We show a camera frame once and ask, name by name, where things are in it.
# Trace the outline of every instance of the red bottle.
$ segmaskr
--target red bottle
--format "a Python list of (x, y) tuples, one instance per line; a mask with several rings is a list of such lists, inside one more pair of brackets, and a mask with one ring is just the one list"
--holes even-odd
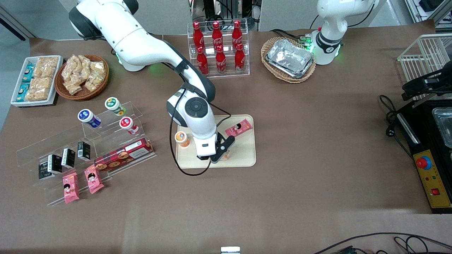
[(234, 21), (234, 31), (232, 31), (232, 51), (235, 52), (237, 45), (242, 44), (242, 30), (240, 30), (240, 20)]
[(198, 50), (199, 47), (202, 48), (202, 50), (204, 50), (204, 48), (205, 48), (204, 35), (202, 34), (201, 30), (199, 30), (199, 22), (198, 21), (193, 22), (193, 28), (194, 28), (193, 42), (195, 43), (196, 50)]
[(218, 21), (213, 22), (212, 41), (215, 52), (223, 52), (223, 35), (221, 34), (220, 23)]
[(196, 49), (198, 52), (198, 56), (196, 60), (198, 61), (198, 67), (202, 74), (207, 76), (209, 74), (209, 66), (207, 65), (207, 57), (204, 55), (204, 50), (202, 47)]
[(223, 53), (223, 47), (219, 49), (220, 51), (215, 56), (217, 61), (217, 71), (219, 75), (224, 75), (226, 73), (226, 56)]
[(243, 53), (243, 44), (237, 44), (237, 52), (235, 52), (235, 71), (243, 73), (245, 71), (245, 53)]

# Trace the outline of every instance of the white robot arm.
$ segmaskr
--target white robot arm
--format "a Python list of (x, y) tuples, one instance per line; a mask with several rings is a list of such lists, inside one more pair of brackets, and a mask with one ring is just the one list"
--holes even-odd
[(215, 98), (215, 86), (169, 43), (149, 34), (132, 15), (137, 9), (136, 0), (79, 0), (69, 19), (84, 38), (103, 36), (127, 70), (163, 62), (179, 74), (184, 83), (168, 99), (167, 111), (177, 124), (190, 128), (198, 157), (210, 157), (216, 163), (223, 152), (219, 147), (225, 144), (218, 145), (222, 136), (209, 106)]
[(326, 65), (333, 61), (339, 44), (347, 31), (346, 17), (369, 12), (379, 0), (319, 0), (317, 12), (324, 19), (320, 31), (312, 32), (312, 53), (316, 64)]

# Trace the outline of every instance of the bottle cap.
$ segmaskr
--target bottle cap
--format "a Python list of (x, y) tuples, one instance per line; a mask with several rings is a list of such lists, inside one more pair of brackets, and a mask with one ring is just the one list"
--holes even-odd
[(187, 134), (185, 132), (177, 132), (174, 135), (174, 139), (177, 143), (184, 143), (187, 140)]
[(82, 109), (80, 110), (79, 114), (78, 114), (78, 119), (82, 122), (89, 122), (93, 119), (93, 112), (91, 112), (91, 110), (89, 109)]
[(119, 108), (119, 105), (119, 100), (115, 97), (110, 97), (105, 100), (105, 107), (108, 110), (116, 110), (117, 108)]
[(124, 130), (130, 129), (133, 126), (133, 120), (130, 117), (123, 117), (119, 121), (119, 126)]

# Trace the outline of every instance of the wooden bowl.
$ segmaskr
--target wooden bowl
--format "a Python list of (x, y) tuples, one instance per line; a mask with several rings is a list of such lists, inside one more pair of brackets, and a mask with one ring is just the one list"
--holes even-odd
[(266, 43), (264, 43), (264, 45), (262, 46), (262, 49), (260, 50), (260, 55), (261, 55), (261, 60), (262, 63), (264, 64), (264, 66), (273, 74), (275, 75), (275, 77), (279, 78), (280, 80), (283, 80), (285, 82), (291, 83), (291, 84), (297, 84), (297, 83), (301, 83), (305, 80), (307, 80), (309, 78), (309, 76), (312, 75), (312, 73), (315, 70), (315, 59), (314, 62), (311, 64), (311, 66), (309, 67), (309, 69), (306, 71), (306, 73), (300, 78), (300, 79), (296, 79), (294, 77), (291, 77), (289, 74), (285, 73), (284, 71), (274, 67), (273, 65), (269, 64), (266, 60), (265, 60), (265, 55), (270, 51), (270, 49), (272, 49), (273, 45), (275, 44), (276, 41), (278, 40), (282, 40), (282, 39), (287, 39), (290, 42), (292, 42), (292, 44), (294, 44), (295, 46), (298, 47), (303, 47), (301, 44), (299, 44), (298, 42), (289, 39), (289, 38), (284, 38), (284, 37), (275, 37), (275, 38), (271, 38), (269, 39)]
[(105, 78), (104, 81), (100, 84), (100, 86), (98, 88), (96, 88), (96, 90), (94, 91), (89, 91), (86, 87), (85, 87), (85, 83), (83, 82), (81, 84), (82, 90), (79, 91), (78, 93), (76, 93), (75, 95), (70, 95), (69, 92), (67, 91), (66, 87), (64, 87), (63, 83), (63, 76), (61, 76), (61, 73), (63, 72), (64, 67), (66, 66), (66, 63), (64, 63), (61, 68), (58, 70), (58, 72), (56, 73), (56, 77), (55, 77), (55, 90), (56, 92), (63, 98), (66, 98), (68, 100), (89, 100), (94, 98), (95, 96), (99, 95), (102, 90), (106, 87), (107, 83), (108, 83), (108, 75), (109, 75), (109, 70), (108, 70), (108, 64), (107, 62), (99, 57), (99, 56), (95, 56), (95, 55), (85, 55), (86, 58), (90, 59), (91, 62), (103, 62), (104, 63), (104, 67), (105, 67)]

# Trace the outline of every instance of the snack bag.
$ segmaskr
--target snack bag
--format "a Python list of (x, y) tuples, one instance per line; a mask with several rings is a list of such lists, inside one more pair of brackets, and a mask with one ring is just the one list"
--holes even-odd
[(88, 182), (89, 192), (91, 192), (91, 194), (94, 194), (104, 187), (104, 185), (100, 182), (99, 171), (94, 167), (94, 165), (91, 165), (85, 169), (85, 177)]
[(66, 204), (69, 204), (74, 200), (80, 199), (77, 173), (72, 173), (63, 177), (63, 188), (64, 188), (64, 201), (66, 202)]

